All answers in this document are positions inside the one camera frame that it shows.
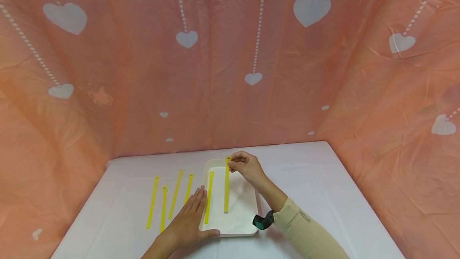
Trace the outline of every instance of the right hand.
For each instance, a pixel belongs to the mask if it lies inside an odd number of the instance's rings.
[[[257,157],[247,152],[238,151],[231,154],[231,161],[228,164],[231,172],[238,171],[246,181],[256,188],[261,182],[268,179]]]

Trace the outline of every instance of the wrist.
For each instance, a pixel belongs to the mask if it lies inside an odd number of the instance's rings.
[[[272,181],[267,177],[267,175],[263,174],[259,176],[256,180],[252,180],[249,183],[257,190],[258,193],[261,195],[266,193],[267,190],[270,189],[270,186],[273,184]]]
[[[254,187],[257,192],[267,201],[273,212],[281,211],[286,203],[288,196],[278,188],[269,178],[261,180],[257,187]]]
[[[146,252],[145,256],[148,256],[145,259],[168,259],[176,250],[175,240],[165,230],[157,236],[150,249]]]

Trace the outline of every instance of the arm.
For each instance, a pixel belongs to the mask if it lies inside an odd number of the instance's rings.
[[[198,229],[207,202],[208,193],[204,186],[201,186],[188,199],[170,225],[158,235],[141,259],[168,259],[182,247],[197,244],[206,238],[219,236],[219,230],[200,231]]]
[[[238,171],[275,212],[275,226],[304,258],[349,259],[340,244],[319,223],[299,208],[265,175],[257,157],[240,151],[232,154],[232,172]]]

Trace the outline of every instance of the pink backdrop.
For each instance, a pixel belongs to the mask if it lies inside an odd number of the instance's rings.
[[[406,258],[459,258],[459,5],[0,0],[0,258],[49,258],[112,158],[315,140]]]

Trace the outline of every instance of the white heart print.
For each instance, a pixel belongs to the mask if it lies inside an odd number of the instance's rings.
[[[69,98],[73,93],[73,85],[72,84],[64,84],[61,87],[51,87],[48,89],[48,94],[54,96],[56,98]]]
[[[75,35],[80,34],[87,23],[85,11],[73,3],[63,6],[48,3],[43,6],[43,12],[52,23]]]
[[[454,123],[447,121],[447,115],[441,114],[436,117],[436,120],[432,126],[432,134],[436,135],[451,135],[457,131],[457,127]]]
[[[42,232],[43,230],[41,228],[39,229],[36,229],[33,233],[32,233],[32,238],[37,241],[38,240],[38,236],[40,235],[40,233]]]
[[[294,15],[304,27],[321,20],[330,9],[330,0],[296,0],[294,2]]]
[[[198,41],[198,34],[195,31],[190,31],[187,34],[185,32],[179,32],[176,35],[176,40],[185,48],[190,48]]]
[[[244,80],[246,83],[249,85],[253,86],[254,84],[258,83],[262,79],[262,74],[257,72],[257,73],[250,73],[244,77]]]
[[[412,36],[403,36],[402,34],[392,34],[390,36],[390,49],[392,53],[398,53],[408,50],[415,44],[415,38]]]

